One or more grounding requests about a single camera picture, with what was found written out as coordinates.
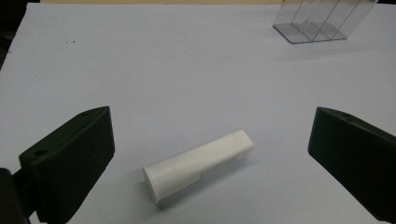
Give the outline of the clear acrylic organizer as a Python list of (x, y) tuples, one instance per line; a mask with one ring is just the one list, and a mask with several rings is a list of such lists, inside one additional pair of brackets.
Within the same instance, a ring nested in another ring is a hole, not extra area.
[(273, 27), (291, 44), (346, 40), (378, 0), (283, 0)]

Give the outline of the white plastic tube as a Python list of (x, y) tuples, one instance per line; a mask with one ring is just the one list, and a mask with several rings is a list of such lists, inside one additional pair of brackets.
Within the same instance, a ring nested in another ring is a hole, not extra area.
[(162, 199), (244, 159), (254, 143), (244, 130), (227, 134), (189, 151), (142, 168), (152, 201)]

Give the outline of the white table mat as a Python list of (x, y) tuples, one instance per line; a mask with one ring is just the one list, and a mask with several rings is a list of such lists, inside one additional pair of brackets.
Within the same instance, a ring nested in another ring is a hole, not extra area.
[[(383, 224), (307, 152), (316, 109), (396, 135), (396, 6), (292, 45), (274, 6), (31, 4), (0, 68), (0, 167), (107, 105), (116, 152), (70, 224)], [(242, 130), (242, 161), (155, 205), (142, 169)]]

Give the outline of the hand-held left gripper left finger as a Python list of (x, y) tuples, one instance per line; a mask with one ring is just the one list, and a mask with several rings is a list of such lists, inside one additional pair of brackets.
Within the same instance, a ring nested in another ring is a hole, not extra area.
[(38, 141), (20, 156), (21, 168), (33, 179), (38, 218), (66, 224), (115, 153), (107, 106), (81, 112)]

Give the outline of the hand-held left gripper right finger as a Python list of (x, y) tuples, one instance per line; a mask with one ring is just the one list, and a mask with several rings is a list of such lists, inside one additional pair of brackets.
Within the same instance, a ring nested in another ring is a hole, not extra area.
[(319, 107), (308, 153), (377, 220), (396, 224), (396, 136)]

